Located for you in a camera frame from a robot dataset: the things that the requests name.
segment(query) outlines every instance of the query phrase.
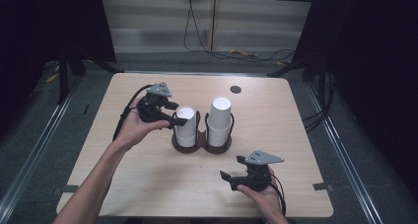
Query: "table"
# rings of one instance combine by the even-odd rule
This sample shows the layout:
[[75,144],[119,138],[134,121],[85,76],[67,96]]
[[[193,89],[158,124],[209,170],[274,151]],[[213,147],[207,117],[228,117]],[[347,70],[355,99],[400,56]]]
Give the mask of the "table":
[[[141,217],[259,217],[252,201],[231,191],[220,171],[245,176],[238,155],[258,149],[284,158],[271,168],[281,181],[289,217],[328,217],[333,208],[295,100],[285,79],[178,74],[115,74],[68,181],[78,186],[111,142],[119,115],[142,86],[166,82],[170,101],[191,106],[205,115],[212,100],[232,101],[235,126],[231,148],[211,154],[200,148],[191,154],[172,146],[173,131],[153,131],[122,159],[100,215]],[[239,94],[232,86],[241,87]],[[205,130],[203,119],[199,130]],[[63,193],[59,211],[72,193]]]

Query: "white cup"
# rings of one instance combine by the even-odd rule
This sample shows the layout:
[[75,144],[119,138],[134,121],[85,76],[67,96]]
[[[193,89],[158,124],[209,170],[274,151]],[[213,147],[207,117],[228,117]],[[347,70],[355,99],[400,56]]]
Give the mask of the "white cup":
[[177,117],[187,118],[188,121],[183,126],[176,126],[175,133],[181,138],[196,136],[196,112],[191,107],[181,107],[176,112]]
[[177,139],[177,144],[180,145],[181,147],[191,147],[196,143],[195,136],[188,137],[188,138],[177,136],[176,139]]
[[231,101],[227,97],[217,97],[212,102],[208,124],[218,130],[231,126]]
[[230,135],[231,126],[228,126],[227,128],[222,129],[222,130],[215,129],[209,124],[208,126],[209,126],[208,143],[214,147],[220,147],[224,145],[227,142],[228,137]]

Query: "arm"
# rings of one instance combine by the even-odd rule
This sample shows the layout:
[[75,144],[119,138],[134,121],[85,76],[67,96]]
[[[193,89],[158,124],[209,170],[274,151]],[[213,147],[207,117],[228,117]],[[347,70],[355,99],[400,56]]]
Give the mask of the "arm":
[[[271,168],[269,169],[271,175],[274,175],[273,170],[271,170]],[[272,181],[272,183],[277,187],[276,180],[272,178]],[[258,210],[260,210],[261,214],[267,220],[267,223],[288,224],[288,221],[281,211],[279,196],[273,187],[267,187],[261,192],[254,191],[243,185],[239,185],[237,189],[254,201]]]
[[111,179],[124,154],[149,132],[169,126],[168,121],[143,122],[132,109],[116,139],[111,142],[89,175],[64,205],[53,223],[94,223],[110,187]]

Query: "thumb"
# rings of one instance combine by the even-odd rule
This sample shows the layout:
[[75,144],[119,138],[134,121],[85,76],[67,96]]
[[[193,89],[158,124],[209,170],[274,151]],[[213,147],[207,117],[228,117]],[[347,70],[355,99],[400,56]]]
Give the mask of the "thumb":
[[158,120],[155,122],[147,123],[147,126],[150,129],[150,131],[153,131],[156,129],[162,129],[162,128],[168,127],[169,125],[170,123],[166,120]]
[[242,192],[243,194],[245,194],[246,196],[251,198],[253,201],[255,201],[255,197],[257,195],[257,192],[255,192],[251,188],[243,186],[243,185],[239,185],[239,186],[237,186],[237,190],[239,190],[240,192]]

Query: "gray carpet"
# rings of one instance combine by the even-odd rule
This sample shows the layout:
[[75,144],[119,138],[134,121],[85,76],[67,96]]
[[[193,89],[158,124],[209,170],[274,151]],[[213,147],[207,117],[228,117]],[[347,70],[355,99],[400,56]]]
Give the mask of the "gray carpet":
[[[267,58],[271,52],[259,52],[258,55]],[[114,66],[124,70],[155,72],[265,75],[281,67],[275,61],[250,63],[234,59],[221,60],[205,52],[119,54],[117,60],[118,63]],[[66,184],[111,79],[109,73],[93,63],[86,65],[89,70],[16,205],[9,223],[50,223],[56,215],[55,208],[60,196],[53,194],[53,191],[56,187]],[[302,69],[293,70],[284,78],[290,83],[301,117],[307,117],[316,111],[307,86],[302,81],[302,72]],[[57,81],[44,83],[49,73],[44,72],[34,95],[28,100],[28,106],[17,118],[7,136],[1,139],[1,195],[25,163],[56,107],[59,84]],[[335,92],[330,117],[376,203],[383,223],[418,223],[417,203],[391,165],[355,122],[338,90]],[[325,183],[334,188],[329,194],[334,214],[330,218],[294,220],[297,223],[369,223],[322,125],[309,133],[309,139]],[[101,217],[99,223],[124,221],[124,218]]]

